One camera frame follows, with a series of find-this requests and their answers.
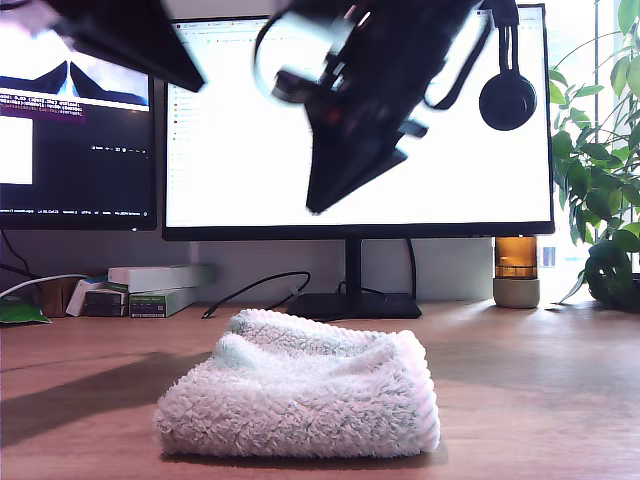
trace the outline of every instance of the wooden desk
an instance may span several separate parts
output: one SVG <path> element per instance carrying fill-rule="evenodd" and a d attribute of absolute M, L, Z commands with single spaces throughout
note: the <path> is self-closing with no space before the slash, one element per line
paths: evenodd
<path fill-rule="evenodd" d="M 203 361 L 229 315 L 60 319 L 2 331 L 2 478 L 640 478 L 640 316 L 589 305 L 502 310 L 430 304 L 419 320 L 349 321 L 413 330 L 441 408 L 433 455 L 396 460 L 162 458 L 151 416 Z"/>

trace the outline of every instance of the monitor base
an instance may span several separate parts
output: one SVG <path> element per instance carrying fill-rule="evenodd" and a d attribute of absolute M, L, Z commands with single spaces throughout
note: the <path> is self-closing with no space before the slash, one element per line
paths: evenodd
<path fill-rule="evenodd" d="M 331 318 L 419 318 L 422 311 L 406 293 L 362 293 L 355 298 L 341 293 L 308 293 L 296 298 L 287 314 L 313 320 Z"/>

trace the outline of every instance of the white screen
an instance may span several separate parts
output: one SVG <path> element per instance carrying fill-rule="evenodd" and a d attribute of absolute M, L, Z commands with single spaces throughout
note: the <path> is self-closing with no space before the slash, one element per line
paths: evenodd
<path fill-rule="evenodd" d="M 482 30 L 483 14 L 469 16 L 428 90 L 431 99 L 449 91 Z M 169 86 L 168 227 L 551 220 L 542 8 L 520 9 L 520 70 L 538 95 L 523 127 L 498 132 L 480 115 L 480 92 L 499 72 L 494 29 L 457 103 L 447 112 L 416 108 L 414 118 L 429 132 L 421 140 L 401 140 L 409 159 L 321 215 L 305 206 L 312 135 L 304 109 L 265 97 L 254 82 L 253 42 L 262 25 L 176 25 L 207 85 L 198 94 Z M 276 25 L 261 49 L 263 75 L 272 79 L 287 64 L 317 76 L 329 46 Z"/>

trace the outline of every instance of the white cable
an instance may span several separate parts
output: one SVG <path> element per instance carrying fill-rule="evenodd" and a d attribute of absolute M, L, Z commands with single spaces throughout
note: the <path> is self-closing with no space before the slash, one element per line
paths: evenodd
<path fill-rule="evenodd" d="M 21 288 L 28 287 L 29 285 L 35 285 L 36 283 L 42 282 L 51 282 L 53 280 L 60 280 L 62 278 L 89 278 L 87 275 L 79 275 L 79 274 L 69 274 L 69 275 L 55 275 L 53 277 L 45 277 L 45 278 L 36 278 L 35 280 L 29 280 L 28 282 L 21 283 L 20 285 L 16 285 L 15 287 L 11 287 L 9 290 L 5 290 L 0 293 L 0 298 L 4 298 L 7 295 L 15 292 L 16 290 L 20 290 Z"/>

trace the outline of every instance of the concrete base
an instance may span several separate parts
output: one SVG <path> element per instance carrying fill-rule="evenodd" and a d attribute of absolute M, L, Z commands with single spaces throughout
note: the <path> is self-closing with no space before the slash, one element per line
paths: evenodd
<path fill-rule="evenodd" d="M 505 308 L 537 308 L 540 304 L 540 280 L 493 279 L 493 299 Z"/>

